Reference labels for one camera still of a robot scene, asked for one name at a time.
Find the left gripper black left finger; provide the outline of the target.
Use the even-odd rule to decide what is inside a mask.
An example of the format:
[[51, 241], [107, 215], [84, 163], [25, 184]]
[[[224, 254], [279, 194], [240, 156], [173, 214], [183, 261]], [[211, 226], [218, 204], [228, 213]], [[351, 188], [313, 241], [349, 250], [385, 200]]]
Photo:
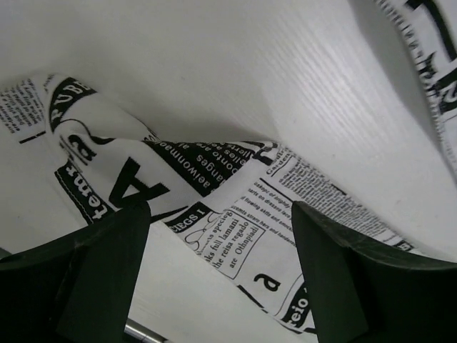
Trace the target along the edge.
[[122, 342], [149, 235], [139, 203], [1, 259], [2, 342]]

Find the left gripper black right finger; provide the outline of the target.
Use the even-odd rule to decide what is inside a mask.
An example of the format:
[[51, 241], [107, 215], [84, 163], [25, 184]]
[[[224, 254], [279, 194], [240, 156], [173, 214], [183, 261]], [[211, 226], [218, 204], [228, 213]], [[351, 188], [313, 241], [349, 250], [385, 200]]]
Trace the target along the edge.
[[303, 202], [292, 227], [320, 342], [454, 342], [456, 264], [405, 252]]

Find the black white newspaper print trousers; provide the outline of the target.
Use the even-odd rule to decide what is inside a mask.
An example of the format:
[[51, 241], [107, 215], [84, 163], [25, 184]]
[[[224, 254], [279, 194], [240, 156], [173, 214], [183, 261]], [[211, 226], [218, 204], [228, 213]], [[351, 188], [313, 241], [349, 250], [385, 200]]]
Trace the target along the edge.
[[1, 248], [134, 201], [129, 316], [316, 342], [294, 201], [456, 260], [454, 1], [3, 1]]

